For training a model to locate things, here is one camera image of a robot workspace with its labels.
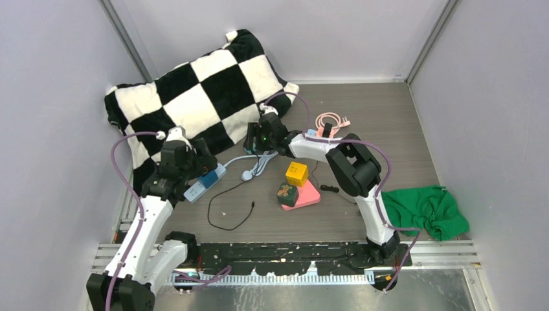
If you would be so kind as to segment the black power adapter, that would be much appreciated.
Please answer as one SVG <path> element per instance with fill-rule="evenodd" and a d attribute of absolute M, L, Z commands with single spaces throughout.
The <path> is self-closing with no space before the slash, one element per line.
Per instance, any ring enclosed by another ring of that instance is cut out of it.
<path fill-rule="evenodd" d="M 315 135 L 317 137 L 327 138 L 327 137 L 331 137 L 331 131 L 332 131 L 332 124 L 327 123 L 324 126 L 318 126 L 317 131 L 315 132 Z M 315 171 L 318 168 L 318 165 L 319 165 L 319 162 L 317 161 L 316 164 L 315 164 L 315 168 L 313 169 L 313 172 L 311 173 L 311 176 L 312 176 L 313 180 L 315 181 L 316 187 L 318 188 L 318 190 L 323 191 L 323 192 L 330 192 L 330 193 L 336 194 L 339 197 L 341 197 L 342 199 L 344 199 L 345 201 L 347 201 L 348 203 L 351 203 L 352 205 L 356 205 L 356 202 L 354 200 L 351 200 L 349 198 L 344 197 L 340 193 L 340 190 L 337 187 L 324 185 L 324 184 L 321 185 L 319 183 L 318 179 L 315 177 Z"/>

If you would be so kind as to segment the pink cube socket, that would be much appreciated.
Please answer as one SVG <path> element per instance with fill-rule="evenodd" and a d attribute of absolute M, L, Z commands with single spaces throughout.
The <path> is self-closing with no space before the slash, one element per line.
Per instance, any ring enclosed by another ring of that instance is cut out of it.
<path fill-rule="evenodd" d="M 333 138 L 333 136 L 335 135 L 337 131 L 334 129 L 334 128 L 331 128 L 331 129 L 326 129 L 326 128 L 319 128 L 317 130 L 317 134 L 316 136 L 317 137 L 321 137 L 321 138 Z"/>

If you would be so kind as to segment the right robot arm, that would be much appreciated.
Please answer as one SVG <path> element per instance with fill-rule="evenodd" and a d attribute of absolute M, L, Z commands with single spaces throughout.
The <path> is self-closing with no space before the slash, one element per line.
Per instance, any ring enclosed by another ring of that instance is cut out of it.
<path fill-rule="evenodd" d="M 396 256 L 400 239 L 390 223 L 381 197 L 381 165 L 355 134 L 330 139 L 289 131 L 275 113 L 250 122 L 244 146 L 259 152 L 276 151 L 292 159 L 327 163 L 339 185 L 351 196 L 366 227 L 367 252 L 373 263 L 386 266 Z"/>

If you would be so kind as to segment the teal usb charger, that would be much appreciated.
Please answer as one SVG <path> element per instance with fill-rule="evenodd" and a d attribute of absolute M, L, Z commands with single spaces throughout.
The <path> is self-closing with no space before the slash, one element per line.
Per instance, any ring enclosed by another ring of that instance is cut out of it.
<path fill-rule="evenodd" d="M 256 150 L 250 150 L 246 147 L 244 147 L 243 150 L 244 150 L 244 152 L 246 152 L 249 155 L 255 155 L 256 154 Z"/>

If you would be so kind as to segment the yellow cube socket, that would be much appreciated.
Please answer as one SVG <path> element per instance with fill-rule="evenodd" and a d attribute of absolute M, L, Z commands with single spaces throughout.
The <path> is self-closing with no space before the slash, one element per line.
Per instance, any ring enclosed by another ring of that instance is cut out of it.
<path fill-rule="evenodd" d="M 308 166 L 292 161 L 287 168 L 285 176 L 289 184 L 296 187 L 304 187 L 309 176 Z"/>

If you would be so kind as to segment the dark green cube socket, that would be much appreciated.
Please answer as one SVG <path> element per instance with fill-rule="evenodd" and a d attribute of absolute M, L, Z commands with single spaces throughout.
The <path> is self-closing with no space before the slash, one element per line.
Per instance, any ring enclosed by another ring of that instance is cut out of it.
<path fill-rule="evenodd" d="M 279 204 L 284 208 L 294 208 L 297 204 L 298 197 L 298 187 L 286 182 L 280 184 L 276 193 Z"/>

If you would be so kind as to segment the blue cube socket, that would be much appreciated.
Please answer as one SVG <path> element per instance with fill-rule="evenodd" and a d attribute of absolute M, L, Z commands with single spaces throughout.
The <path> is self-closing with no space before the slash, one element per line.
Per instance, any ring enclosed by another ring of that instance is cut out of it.
<path fill-rule="evenodd" d="M 210 171 L 209 173 L 205 174 L 204 176 L 198 177 L 198 181 L 205 189 L 211 188 L 217 181 L 219 177 L 215 170 Z"/>

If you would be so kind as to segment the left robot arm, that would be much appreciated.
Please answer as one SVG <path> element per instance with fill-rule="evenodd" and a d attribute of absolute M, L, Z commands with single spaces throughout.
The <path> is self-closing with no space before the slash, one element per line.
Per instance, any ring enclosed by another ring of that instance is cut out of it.
<path fill-rule="evenodd" d="M 151 255 L 162 227 L 183 199 L 191 179 L 215 170 L 217 159 L 203 139 L 165 140 L 161 160 L 143 183 L 138 211 L 116 255 L 102 273 L 90 275 L 86 290 L 93 310 L 153 310 L 159 289 L 180 265 L 199 258 L 193 234 L 174 232 Z"/>

